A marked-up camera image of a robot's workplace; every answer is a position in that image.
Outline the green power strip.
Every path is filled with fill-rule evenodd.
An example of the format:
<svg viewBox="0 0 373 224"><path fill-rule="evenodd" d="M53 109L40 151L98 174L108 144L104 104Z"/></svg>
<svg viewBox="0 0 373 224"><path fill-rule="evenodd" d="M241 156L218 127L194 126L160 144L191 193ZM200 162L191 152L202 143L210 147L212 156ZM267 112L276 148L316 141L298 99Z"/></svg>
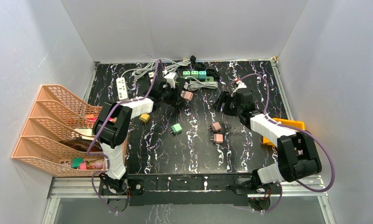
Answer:
<svg viewBox="0 0 373 224"><path fill-rule="evenodd" d="M199 76L193 74L182 75L182 78L194 81L194 82L201 82L201 83L214 83L217 84L218 82L214 79L214 77L210 76Z"/></svg>

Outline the pink plug adapter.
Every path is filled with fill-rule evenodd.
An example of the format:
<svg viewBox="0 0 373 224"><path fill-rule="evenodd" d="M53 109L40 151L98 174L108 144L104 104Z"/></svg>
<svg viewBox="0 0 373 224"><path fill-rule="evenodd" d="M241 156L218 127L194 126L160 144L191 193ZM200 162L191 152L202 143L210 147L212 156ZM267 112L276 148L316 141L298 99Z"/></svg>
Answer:
<svg viewBox="0 0 373 224"><path fill-rule="evenodd" d="M222 144L224 142L224 137L223 137L223 134L214 133L213 136L210 138L210 140L214 144Z"/></svg>
<svg viewBox="0 0 373 224"><path fill-rule="evenodd" d="M192 92L189 92L189 91L182 91L182 92L181 92L181 97L182 97L184 100L191 101L192 98L193 98L193 93L192 93Z"/></svg>
<svg viewBox="0 0 373 224"><path fill-rule="evenodd" d="M220 132L221 131L221 125L219 122L214 122L212 123L209 128L208 128L210 131L214 132L214 133L217 133L217 132Z"/></svg>

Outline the white power strip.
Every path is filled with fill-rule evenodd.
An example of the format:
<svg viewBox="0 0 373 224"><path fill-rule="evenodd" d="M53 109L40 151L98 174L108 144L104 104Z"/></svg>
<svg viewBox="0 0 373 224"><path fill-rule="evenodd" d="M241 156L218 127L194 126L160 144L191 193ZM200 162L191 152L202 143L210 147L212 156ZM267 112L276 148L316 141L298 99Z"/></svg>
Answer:
<svg viewBox="0 0 373 224"><path fill-rule="evenodd" d="M128 87L127 83L125 81L124 77L119 77L116 79L116 84L117 84L117 92L118 92L118 100L128 100Z"/></svg>

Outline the short black power strip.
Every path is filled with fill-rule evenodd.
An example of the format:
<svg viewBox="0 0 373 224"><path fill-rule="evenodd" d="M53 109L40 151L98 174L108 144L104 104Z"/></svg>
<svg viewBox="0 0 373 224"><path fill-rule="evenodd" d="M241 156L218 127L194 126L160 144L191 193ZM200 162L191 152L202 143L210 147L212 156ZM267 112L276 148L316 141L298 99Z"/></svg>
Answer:
<svg viewBox="0 0 373 224"><path fill-rule="evenodd" d="M156 80L157 72L155 71L149 72L148 76L149 76L149 81L152 84Z"/></svg>

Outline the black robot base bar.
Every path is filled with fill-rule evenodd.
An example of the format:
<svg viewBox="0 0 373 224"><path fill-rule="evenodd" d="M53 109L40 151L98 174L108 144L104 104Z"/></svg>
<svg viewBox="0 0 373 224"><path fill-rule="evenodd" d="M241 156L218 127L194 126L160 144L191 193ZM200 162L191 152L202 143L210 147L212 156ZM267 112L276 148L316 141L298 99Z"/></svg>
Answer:
<svg viewBox="0 0 373 224"><path fill-rule="evenodd" d="M276 183L255 186L251 174L126 174L112 180L100 174L99 195L115 205L121 200L128 206L159 204L228 204L255 210L269 209L271 196L280 193Z"/></svg>

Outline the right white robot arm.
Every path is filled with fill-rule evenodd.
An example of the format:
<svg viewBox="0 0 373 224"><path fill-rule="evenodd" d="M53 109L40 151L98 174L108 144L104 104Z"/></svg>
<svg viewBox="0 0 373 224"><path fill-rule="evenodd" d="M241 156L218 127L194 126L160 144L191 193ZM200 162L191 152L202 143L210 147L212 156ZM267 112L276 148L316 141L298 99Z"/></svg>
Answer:
<svg viewBox="0 0 373 224"><path fill-rule="evenodd" d="M272 184L293 182L321 172L322 164L314 140L303 131L294 131L269 118L253 103L253 92L239 89L223 91L213 108L225 115L237 116L249 130L267 138L276 148L277 162L255 169L249 180L237 181L227 188L264 193Z"/></svg>

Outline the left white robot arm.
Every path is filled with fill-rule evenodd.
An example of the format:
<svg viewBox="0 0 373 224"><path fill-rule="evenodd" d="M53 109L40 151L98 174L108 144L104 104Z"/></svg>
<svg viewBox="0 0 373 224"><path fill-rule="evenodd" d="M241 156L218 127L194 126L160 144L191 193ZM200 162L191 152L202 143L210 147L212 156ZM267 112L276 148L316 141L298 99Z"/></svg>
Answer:
<svg viewBox="0 0 373 224"><path fill-rule="evenodd" d="M189 80L184 78L155 77L143 96L119 103L107 101L104 104L92 132L104 156L105 173L100 177L113 193L123 194L128 189L124 144L131 120L157 110L160 103L181 108L193 96L188 87Z"/></svg>

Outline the teal plug adapter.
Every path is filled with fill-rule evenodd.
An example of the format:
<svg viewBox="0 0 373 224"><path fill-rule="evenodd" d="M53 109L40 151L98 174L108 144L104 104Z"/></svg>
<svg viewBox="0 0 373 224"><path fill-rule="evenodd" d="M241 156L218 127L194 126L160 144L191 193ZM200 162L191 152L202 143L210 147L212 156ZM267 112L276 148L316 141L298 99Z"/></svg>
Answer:
<svg viewBox="0 0 373 224"><path fill-rule="evenodd" d="M207 72L206 71L199 71L199 79L206 79L207 77Z"/></svg>

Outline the mint green plug adapter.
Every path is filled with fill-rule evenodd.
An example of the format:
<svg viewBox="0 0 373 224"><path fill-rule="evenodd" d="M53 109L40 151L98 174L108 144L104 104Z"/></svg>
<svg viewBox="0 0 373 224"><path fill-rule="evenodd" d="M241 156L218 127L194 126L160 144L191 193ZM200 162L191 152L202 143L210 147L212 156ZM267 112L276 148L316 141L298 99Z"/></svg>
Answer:
<svg viewBox="0 0 373 224"><path fill-rule="evenodd" d="M191 76L193 76L194 78L199 78L199 72L198 71L195 71L195 70L193 70L193 71L191 71Z"/></svg>

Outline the orange plastic file rack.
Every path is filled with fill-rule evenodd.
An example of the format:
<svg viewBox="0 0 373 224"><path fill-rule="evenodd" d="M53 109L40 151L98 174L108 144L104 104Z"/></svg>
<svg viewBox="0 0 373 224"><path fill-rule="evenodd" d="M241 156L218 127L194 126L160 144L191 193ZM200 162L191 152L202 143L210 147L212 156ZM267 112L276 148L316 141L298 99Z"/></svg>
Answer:
<svg viewBox="0 0 373 224"><path fill-rule="evenodd" d="M61 85L42 85L11 158L54 177L92 176L94 170L79 170L65 163L74 158L92 161L100 156L87 155L66 142L88 138L80 131L91 129L95 122L90 116L100 111L101 107L87 104Z"/></svg>

